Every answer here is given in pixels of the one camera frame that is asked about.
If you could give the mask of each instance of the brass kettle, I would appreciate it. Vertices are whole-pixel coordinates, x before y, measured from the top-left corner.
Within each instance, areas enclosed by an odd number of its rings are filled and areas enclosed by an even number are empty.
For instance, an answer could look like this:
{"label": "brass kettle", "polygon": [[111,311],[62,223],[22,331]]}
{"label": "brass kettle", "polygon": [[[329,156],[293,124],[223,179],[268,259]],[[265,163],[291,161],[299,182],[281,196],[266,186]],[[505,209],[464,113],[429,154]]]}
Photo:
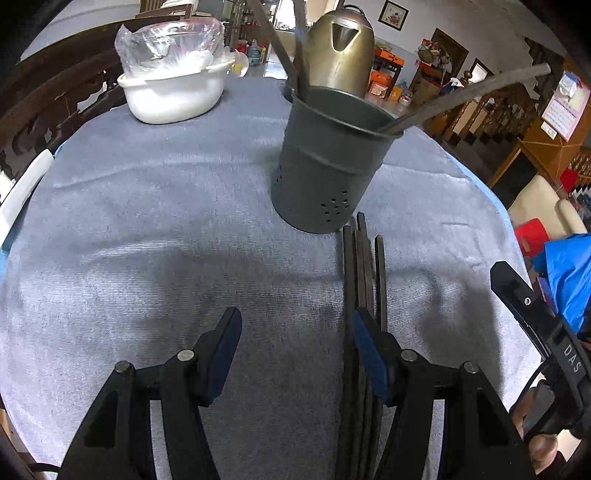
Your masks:
{"label": "brass kettle", "polygon": [[324,14],[308,33],[304,59],[310,84],[364,97],[374,51],[374,31],[359,7],[344,5]]}

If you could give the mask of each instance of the wall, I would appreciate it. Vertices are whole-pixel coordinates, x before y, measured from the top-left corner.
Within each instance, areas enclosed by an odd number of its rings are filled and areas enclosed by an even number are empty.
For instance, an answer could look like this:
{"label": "wall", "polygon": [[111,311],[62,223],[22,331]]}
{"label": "wall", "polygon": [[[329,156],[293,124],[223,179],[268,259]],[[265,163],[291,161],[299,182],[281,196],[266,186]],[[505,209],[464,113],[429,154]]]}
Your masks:
{"label": "wall", "polygon": [[82,30],[98,27],[139,13],[139,0],[73,0],[24,51],[21,60],[36,51]]}
{"label": "wall", "polygon": [[[384,0],[357,0],[374,28],[376,37],[383,38],[398,46],[406,60],[401,78],[412,79],[416,71],[414,59],[417,58],[418,46],[424,38],[431,38],[436,28],[443,30],[464,46],[469,52],[460,71],[471,68],[474,59],[484,63],[494,73],[532,64],[528,50],[523,40],[525,35],[516,30],[524,26],[533,40],[541,44],[564,50],[554,34],[542,24],[525,7],[516,6],[511,0],[395,0],[396,3],[409,10],[402,31],[378,22],[384,6]],[[517,9],[520,13],[519,22],[509,22],[504,15],[510,15],[505,6]],[[534,98],[535,80],[528,82],[526,87]]]}
{"label": "wall", "polygon": [[314,23],[316,20],[322,17],[328,6],[333,7],[334,1],[328,0],[327,2],[326,0],[307,0],[306,17],[308,23]]}
{"label": "wall", "polygon": [[289,55],[296,54],[296,34],[294,32],[288,32],[285,30],[276,30],[277,36],[281,43],[283,44],[283,48]]}

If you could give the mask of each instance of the plastic bottle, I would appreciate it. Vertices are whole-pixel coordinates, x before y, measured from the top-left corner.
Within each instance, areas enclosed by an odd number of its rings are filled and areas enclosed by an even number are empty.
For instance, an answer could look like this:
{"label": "plastic bottle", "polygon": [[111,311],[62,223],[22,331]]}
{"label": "plastic bottle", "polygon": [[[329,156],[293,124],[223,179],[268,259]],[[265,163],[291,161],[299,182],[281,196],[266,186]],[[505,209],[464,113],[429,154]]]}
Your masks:
{"label": "plastic bottle", "polygon": [[248,47],[248,52],[246,53],[248,56],[248,60],[250,65],[260,65],[261,58],[262,58],[262,51],[261,48],[256,43],[256,40],[252,41],[252,45]]}

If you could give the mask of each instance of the picture frame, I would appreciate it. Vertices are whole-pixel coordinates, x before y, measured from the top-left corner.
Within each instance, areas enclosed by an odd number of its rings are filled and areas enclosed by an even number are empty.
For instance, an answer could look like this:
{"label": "picture frame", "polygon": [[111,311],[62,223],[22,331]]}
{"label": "picture frame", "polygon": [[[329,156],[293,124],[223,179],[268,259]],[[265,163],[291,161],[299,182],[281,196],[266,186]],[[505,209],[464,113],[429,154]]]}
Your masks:
{"label": "picture frame", "polygon": [[390,0],[386,0],[378,21],[396,30],[402,30],[402,26],[408,16],[408,9],[401,7]]}

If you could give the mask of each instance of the orange box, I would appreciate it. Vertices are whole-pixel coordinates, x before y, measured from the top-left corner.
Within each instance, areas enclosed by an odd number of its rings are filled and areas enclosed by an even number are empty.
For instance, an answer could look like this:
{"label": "orange box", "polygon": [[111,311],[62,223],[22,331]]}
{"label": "orange box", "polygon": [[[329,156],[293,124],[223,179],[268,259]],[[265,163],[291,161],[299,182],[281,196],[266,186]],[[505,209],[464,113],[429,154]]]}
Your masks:
{"label": "orange box", "polygon": [[382,57],[383,59],[397,63],[401,67],[404,66],[404,59],[397,57],[396,55],[394,55],[392,52],[390,52],[388,50],[384,50],[383,48],[375,47],[375,54],[378,57]]}
{"label": "orange box", "polygon": [[387,87],[388,85],[390,85],[391,81],[392,81],[392,77],[390,75],[387,75],[386,73],[378,72],[377,70],[371,71],[371,75],[369,77],[370,83],[375,82],[375,83],[378,83],[380,85],[384,85],[385,87]]}

